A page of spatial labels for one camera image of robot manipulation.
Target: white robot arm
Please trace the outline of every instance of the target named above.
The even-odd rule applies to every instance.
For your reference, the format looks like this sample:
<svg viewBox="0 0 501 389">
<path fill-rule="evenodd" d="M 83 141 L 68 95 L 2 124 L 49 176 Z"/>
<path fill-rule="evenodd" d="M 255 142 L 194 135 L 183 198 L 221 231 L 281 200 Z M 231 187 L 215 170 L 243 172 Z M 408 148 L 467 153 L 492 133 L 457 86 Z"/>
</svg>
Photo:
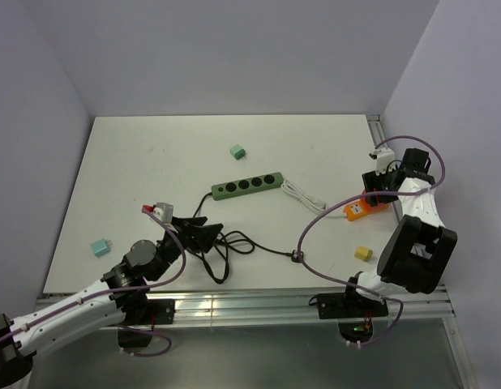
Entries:
<svg viewBox="0 0 501 389">
<path fill-rule="evenodd" d="M 427 152 L 408 149 L 397 168 L 394 153 L 382 147 L 371 153 L 377 160 L 375 171 L 362 175 L 366 191 L 388 190 L 415 193 L 399 195 L 403 217 L 379 257 L 377 269 L 358 275 L 359 286 L 383 295 L 405 293 L 431 293 L 447 266 L 457 242 L 454 231 L 446 229 L 439 218 L 435 203 L 434 178 Z M 367 199 L 371 206 L 390 203 L 394 196 L 376 196 Z M 364 297 L 375 299 L 358 289 Z"/>
<path fill-rule="evenodd" d="M 161 220 L 158 212 L 153 215 Z M 223 228 L 222 224 L 204 225 L 207 217 L 169 218 L 176 239 L 194 253 L 207 253 Z M 141 240 L 118 265 L 81 292 L 12 320 L 0 314 L 0 388 L 25 377 L 35 357 L 102 327 L 141 323 L 148 317 L 147 280 L 159 280 L 180 254 L 168 234 L 156 245 Z"/>
</svg>

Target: power outlet socket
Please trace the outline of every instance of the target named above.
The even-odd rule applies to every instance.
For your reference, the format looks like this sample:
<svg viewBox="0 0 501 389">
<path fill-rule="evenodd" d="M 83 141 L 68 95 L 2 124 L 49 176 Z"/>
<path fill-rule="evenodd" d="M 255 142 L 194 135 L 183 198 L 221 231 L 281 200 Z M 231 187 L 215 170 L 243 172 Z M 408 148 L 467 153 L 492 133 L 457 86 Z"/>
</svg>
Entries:
<svg viewBox="0 0 501 389">
<path fill-rule="evenodd" d="M 211 186 L 211 194 L 215 201 L 231 199 L 232 197 L 279 188 L 283 181 L 284 178 L 281 173 L 264 174 L 263 176 L 213 185 Z"/>
</svg>

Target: white table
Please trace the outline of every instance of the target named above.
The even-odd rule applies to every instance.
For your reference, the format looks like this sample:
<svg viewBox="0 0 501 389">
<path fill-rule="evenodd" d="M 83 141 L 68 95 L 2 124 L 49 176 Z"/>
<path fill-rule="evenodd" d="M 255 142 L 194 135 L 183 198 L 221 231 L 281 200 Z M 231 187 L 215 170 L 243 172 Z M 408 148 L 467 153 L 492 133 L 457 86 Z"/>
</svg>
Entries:
<svg viewBox="0 0 501 389">
<path fill-rule="evenodd" d="M 229 148 L 247 150 L 235 160 Z M 373 146 L 362 115 L 196 116 L 97 118 L 62 227 L 45 293 L 73 293 L 100 278 L 139 239 L 162 239 L 163 230 L 140 212 L 144 203 L 174 205 L 174 215 L 190 216 L 211 185 L 282 172 L 311 195 L 334 204 L 360 193 L 361 175 L 375 168 Z M 240 229 L 258 243 L 292 251 L 315 214 L 281 189 L 215 202 L 201 213 L 225 231 Z M 377 256 L 396 227 L 391 208 L 367 218 L 321 220 L 303 245 L 307 261 L 325 274 L 348 279 L 376 266 Z M 110 253 L 96 258 L 90 243 L 112 241 Z M 369 263 L 354 258 L 357 246 L 371 248 Z M 223 261 L 208 254 L 213 271 Z M 196 258 L 163 289 L 234 291 L 334 286 L 286 257 L 257 250 L 231 253 L 231 275 L 215 284 Z M 171 277 L 178 260 L 162 277 Z"/>
</svg>

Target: plug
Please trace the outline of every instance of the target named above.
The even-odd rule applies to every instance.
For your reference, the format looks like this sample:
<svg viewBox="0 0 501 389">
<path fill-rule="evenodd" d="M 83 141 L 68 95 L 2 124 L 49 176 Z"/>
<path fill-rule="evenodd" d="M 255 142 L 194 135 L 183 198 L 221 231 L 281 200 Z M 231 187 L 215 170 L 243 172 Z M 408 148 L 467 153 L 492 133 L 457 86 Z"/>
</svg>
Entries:
<svg viewBox="0 0 501 389">
<path fill-rule="evenodd" d="M 107 241 L 106 239 L 100 239 L 99 241 L 93 242 L 91 245 L 92 252 L 94 255 L 99 258 L 102 255 L 105 255 L 110 252 L 110 247 L 112 246 L 111 241 Z"/>
</svg>

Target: white wall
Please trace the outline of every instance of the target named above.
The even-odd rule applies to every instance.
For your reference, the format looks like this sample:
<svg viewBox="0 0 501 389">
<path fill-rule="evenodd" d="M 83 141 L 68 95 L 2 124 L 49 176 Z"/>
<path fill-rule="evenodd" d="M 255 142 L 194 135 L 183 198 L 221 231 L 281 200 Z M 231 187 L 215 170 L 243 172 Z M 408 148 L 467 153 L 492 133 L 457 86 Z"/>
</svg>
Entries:
<svg viewBox="0 0 501 389">
<path fill-rule="evenodd" d="M 501 0 L 441 0 L 384 126 L 443 153 L 437 202 L 459 239 L 444 280 L 481 384 L 501 387 Z"/>
<path fill-rule="evenodd" d="M 381 113 L 438 0 L 24 0 L 96 116 Z"/>
<path fill-rule="evenodd" d="M 19 0 L 0 0 L 0 313 L 32 310 L 90 117 Z"/>
</svg>

